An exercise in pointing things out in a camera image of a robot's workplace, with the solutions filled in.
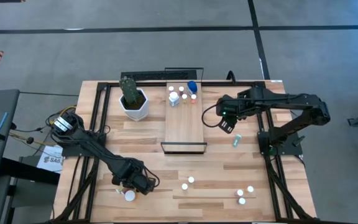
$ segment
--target white cup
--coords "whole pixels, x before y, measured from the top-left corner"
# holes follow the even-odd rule
[[[182,188],[183,190],[187,190],[188,186],[187,186],[187,184],[182,184],[182,185],[181,185],[181,188]]]
[[[239,190],[236,190],[236,196],[243,196],[244,195],[244,191],[239,189]]]
[[[128,190],[127,192],[125,192],[124,197],[127,202],[131,202],[131,201],[135,200],[135,196],[136,196],[136,194],[133,190]]]
[[[245,198],[239,198],[237,200],[237,203],[240,204],[240,205],[245,205],[246,204],[246,199]]]

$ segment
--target white pot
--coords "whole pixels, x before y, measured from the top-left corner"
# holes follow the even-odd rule
[[[122,104],[122,101],[125,100],[124,95],[121,95],[121,97],[119,98],[119,103],[121,104],[121,107],[123,108],[125,114],[134,121],[140,121],[141,119],[147,117],[147,115],[149,114],[149,99],[147,99],[147,96],[142,89],[138,88],[137,90],[141,91],[144,98],[146,99],[139,110],[125,109],[124,104]]]

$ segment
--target potted plant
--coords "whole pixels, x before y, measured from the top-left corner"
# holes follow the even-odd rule
[[[149,113],[149,100],[142,89],[136,88],[132,78],[124,77],[119,81],[122,96],[119,99],[125,114],[134,121],[140,121]]]

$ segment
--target floor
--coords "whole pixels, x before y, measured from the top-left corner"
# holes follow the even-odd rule
[[[358,0],[253,3],[260,27],[255,33],[260,33],[260,38],[246,28],[175,32],[105,29],[255,26],[247,0],[27,0],[0,4],[0,30],[89,31],[0,32],[0,50],[4,51],[0,89],[27,92],[20,96],[14,121],[21,129],[34,129],[42,126],[48,115],[75,104],[83,80],[116,80],[121,72],[204,67],[204,79],[223,79],[232,70],[237,79],[283,80],[289,93],[317,94],[331,113],[329,124],[301,132],[306,136],[302,146],[318,216],[358,223],[358,128],[349,127],[346,121],[358,116]],[[46,133],[33,137],[45,139]],[[33,149],[9,140],[5,156],[17,159],[33,153]],[[50,205],[24,208],[17,211],[14,223],[41,222],[49,215]]]

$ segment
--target blue bottle cap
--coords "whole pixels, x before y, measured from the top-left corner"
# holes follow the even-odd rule
[[[194,81],[189,81],[187,83],[187,87],[193,92],[196,93],[197,92],[197,84]]]

